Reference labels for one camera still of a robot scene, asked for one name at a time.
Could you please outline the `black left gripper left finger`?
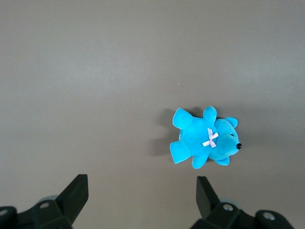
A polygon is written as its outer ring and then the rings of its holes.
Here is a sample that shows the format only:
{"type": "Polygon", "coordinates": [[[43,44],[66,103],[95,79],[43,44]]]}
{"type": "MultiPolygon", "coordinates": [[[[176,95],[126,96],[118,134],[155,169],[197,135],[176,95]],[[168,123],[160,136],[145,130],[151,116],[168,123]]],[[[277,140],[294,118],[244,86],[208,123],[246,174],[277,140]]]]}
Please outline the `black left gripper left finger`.
{"type": "Polygon", "coordinates": [[[13,206],[0,208],[2,229],[71,229],[89,197],[88,175],[79,174],[55,198],[44,199],[18,213],[13,206]]]}

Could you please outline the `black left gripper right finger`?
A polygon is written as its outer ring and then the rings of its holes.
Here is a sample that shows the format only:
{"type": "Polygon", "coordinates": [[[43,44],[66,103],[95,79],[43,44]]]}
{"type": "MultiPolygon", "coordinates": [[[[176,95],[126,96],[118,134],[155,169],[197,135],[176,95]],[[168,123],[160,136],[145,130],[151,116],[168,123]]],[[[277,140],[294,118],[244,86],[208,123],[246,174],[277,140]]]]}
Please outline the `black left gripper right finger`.
{"type": "Polygon", "coordinates": [[[201,214],[193,229],[291,229],[291,223],[281,214],[259,210],[250,216],[236,205],[222,202],[207,177],[197,177],[196,203],[201,214]]]}

